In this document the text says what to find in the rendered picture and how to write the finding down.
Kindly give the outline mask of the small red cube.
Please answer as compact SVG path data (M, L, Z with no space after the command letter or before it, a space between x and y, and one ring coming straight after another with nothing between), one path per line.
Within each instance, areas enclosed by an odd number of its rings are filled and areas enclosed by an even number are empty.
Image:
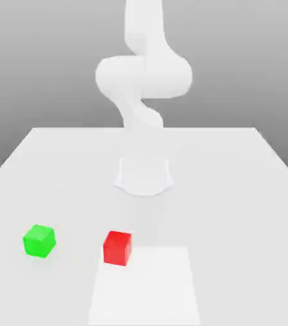
M103 261L126 266L132 250L132 235L111 230L103 243Z

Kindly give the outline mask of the small green cube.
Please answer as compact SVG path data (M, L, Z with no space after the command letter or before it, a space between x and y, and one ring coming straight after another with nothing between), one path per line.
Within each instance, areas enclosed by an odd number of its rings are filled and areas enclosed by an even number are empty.
M23 237L26 254L33 257L46 258L56 245L53 228L35 224Z

